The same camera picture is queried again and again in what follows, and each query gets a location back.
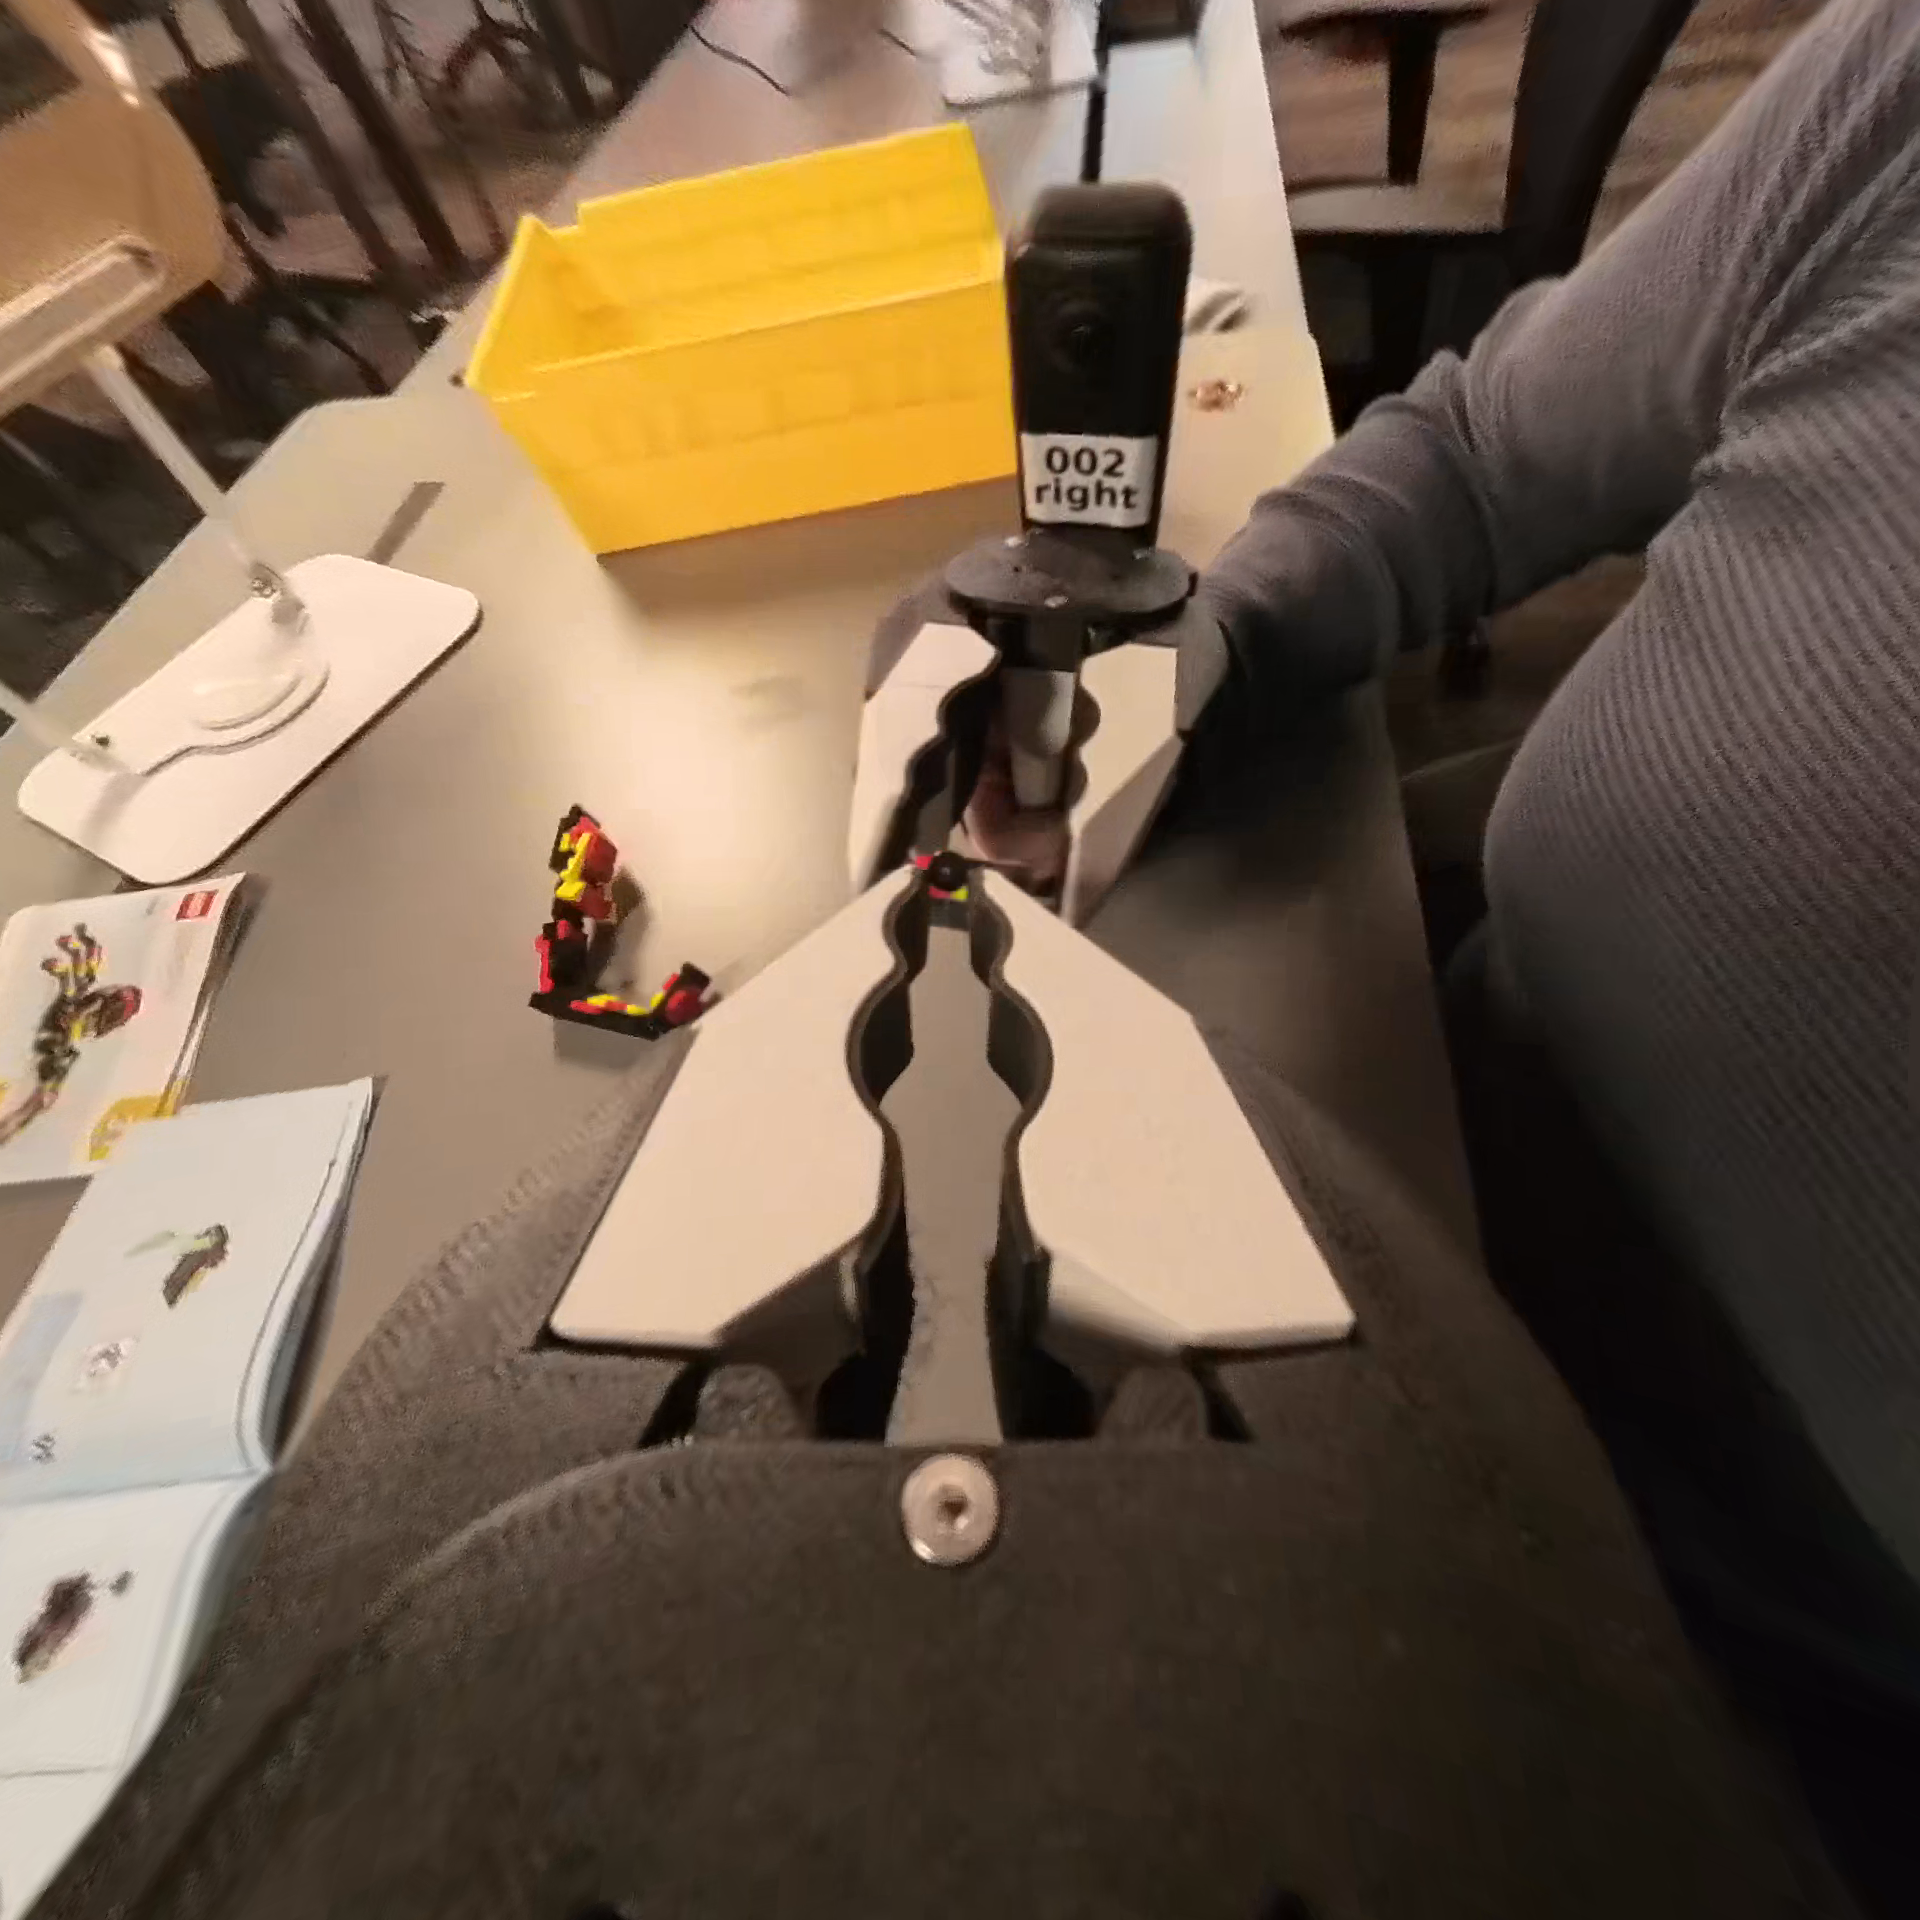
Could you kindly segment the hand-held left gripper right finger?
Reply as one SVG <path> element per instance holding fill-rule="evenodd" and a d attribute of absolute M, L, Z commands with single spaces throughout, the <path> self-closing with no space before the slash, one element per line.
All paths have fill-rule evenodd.
<path fill-rule="evenodd" d="M 1087 1432 L 1137 1366 L 1313 1352 L 1355 1309 L 1200 1023 L 1002 876 L 972 884 L 999 1151 L 988 1339 L 1008 1435 Z"/>

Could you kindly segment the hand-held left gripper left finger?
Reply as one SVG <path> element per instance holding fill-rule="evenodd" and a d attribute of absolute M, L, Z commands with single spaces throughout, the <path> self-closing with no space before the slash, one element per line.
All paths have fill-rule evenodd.
<path fill-rule="evenodd" d="M 690 1029 L 546 1328 L 771 1368 L 827 1438 L 882 1440 L 914 1320 L 882 1099 L 914 1059 L 921 879 L 894 874 Z"/>

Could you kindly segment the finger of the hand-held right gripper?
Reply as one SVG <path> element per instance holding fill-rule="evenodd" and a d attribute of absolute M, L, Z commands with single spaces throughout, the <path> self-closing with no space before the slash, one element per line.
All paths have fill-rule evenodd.
<path fill-rule="evenodd" d="M 1177 652 L 1131 640 L 1047 677 L 1057 910 L 1089 923 L 1130 866 L 1180 767 Z"/>
<path fill-rule="evenodd" d="M 996 650 L 972 627 L 926 621 L 860 716 L 849 890 L 864 893 L 921 851 L 953 806 L 953 716 L 992 686 Z"/>

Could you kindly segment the yellow plastic bin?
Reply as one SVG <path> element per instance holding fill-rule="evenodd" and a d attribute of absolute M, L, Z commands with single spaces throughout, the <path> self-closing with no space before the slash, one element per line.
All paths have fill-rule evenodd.
<path fill-rule="evenodd" d="M 523 218 L 465 387 L 596 556 L 1008 477 L 1002 234 L 974 134 Z"/>

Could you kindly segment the person's right hand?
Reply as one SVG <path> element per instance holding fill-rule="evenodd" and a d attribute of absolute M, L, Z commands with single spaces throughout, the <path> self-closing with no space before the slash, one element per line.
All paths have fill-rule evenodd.
<path fill-rule="evenodd" d="M 1034 896 L 1052 896 L 1066 879 L 1068 819 L 1062 806 L 1026 806 L 999 767 L 978 775 L 966 806 L 972 858 L 1010 876 Z"/>

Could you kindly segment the red black yellow brick model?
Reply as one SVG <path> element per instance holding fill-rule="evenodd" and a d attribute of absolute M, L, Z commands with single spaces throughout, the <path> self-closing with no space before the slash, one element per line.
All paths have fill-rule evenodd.
<path fill-rule="evenodd" d="M 694 964 L 682 964 L 643 999 L 606 987 L 620 925 L 640 890 L 587 806 L 571 804 L 560 815 L 546 868 L 551 891 L 535 936 L 534 1013 L 599 1035 L 654 1042 L 703 1022 L 721 1000 L 718 982 Z"/>

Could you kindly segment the person's grey sweater torso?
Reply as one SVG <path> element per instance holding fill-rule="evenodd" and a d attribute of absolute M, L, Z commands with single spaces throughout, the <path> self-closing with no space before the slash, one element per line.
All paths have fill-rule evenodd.
<path fill-rule="evenodd" d="M 1916 1795 L 1916 650 L 1650 563 L 1456 960 L 1481 1219 L 1745 1692 Z"/>

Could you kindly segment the open pale blue instruction booklet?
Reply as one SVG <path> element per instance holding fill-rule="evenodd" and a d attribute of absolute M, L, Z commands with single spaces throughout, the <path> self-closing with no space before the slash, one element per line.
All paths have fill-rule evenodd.
<path fill-rule="evenodd" d="M 224 1604 L 377 1106 L 142 1122 L 6 1325 L 3 1773 L 119 1780 Z"/>

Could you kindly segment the white lamp base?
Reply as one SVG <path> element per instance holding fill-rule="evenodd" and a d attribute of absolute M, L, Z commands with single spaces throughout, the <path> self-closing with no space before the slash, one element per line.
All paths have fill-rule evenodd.
<path fill-rule="evenodd" d="M 209 871 L 482 618 L 474 592 L 347 556 L 296 565 L 42 755 L 20 814 L 124 878 Z"/>

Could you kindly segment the dragon cover instruction booklet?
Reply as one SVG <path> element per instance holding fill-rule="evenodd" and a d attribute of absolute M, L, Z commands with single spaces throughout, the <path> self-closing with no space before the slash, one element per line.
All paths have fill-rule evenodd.
<path fill-rule="evenodd" d="M 249 876 L 28 904 L 3 930 L 3 1187 L 78 1180 L 177 1114 Z"/>

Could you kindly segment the thin metal lamp rod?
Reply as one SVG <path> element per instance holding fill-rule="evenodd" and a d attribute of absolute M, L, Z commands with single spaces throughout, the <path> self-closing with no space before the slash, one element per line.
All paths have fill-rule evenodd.
<path fill-rule="evenodd" d="M 305 599 L 268 560 L 251 530 L 239 517 L 233 500 L 193 445 L 179 437 L 161 406 L 134 379 L 124 355 L 110 344 L 91 350 L 88 355 L 88 378 L 198 506 L 207 526 L 232 548 L 248 574 L 251 595 L 268 606 L 274 628 L 286 634 L 299 631 L 307 621 Z"/>

